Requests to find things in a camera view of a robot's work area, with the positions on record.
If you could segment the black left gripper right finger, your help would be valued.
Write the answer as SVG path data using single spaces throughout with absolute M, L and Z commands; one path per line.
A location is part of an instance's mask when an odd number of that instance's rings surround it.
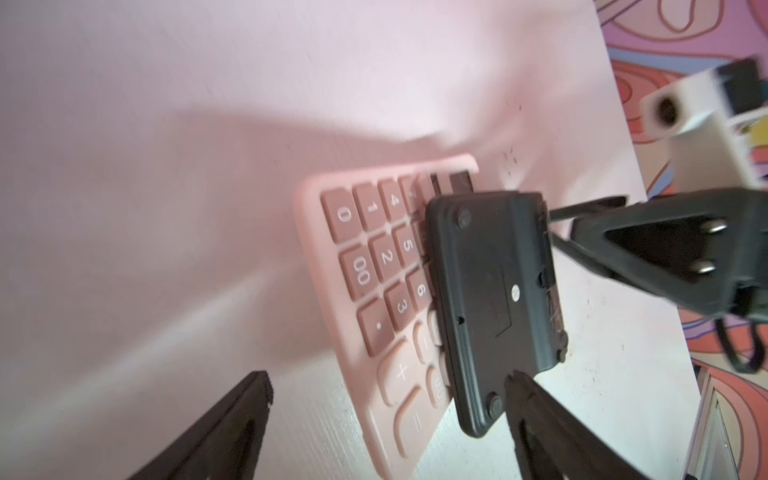
M 506 416 L 524 479 L 643 479 L 529 375 L 505 380 Z

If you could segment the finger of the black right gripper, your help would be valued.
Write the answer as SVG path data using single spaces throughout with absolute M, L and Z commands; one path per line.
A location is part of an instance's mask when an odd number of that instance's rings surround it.
M 553 246 L 588 271 L 710 318 L 767 315 L 767 194 L 722 188 L 554 209 Z

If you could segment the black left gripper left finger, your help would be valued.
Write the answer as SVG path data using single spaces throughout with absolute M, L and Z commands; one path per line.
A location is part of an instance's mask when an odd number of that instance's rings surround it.
M 268 373 L 249 373 L 132 477 L 252 479 L 273 401 Z

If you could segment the dark maroon calculator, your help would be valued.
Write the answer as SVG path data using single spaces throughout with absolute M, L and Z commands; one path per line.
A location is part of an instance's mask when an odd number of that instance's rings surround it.
M 483 437 L 504 413 L 509 375 L 536 376 L 567 353 L 548 223 L 539 193 L 453 194 L 427 207 L 449 384 L 471 437 Z

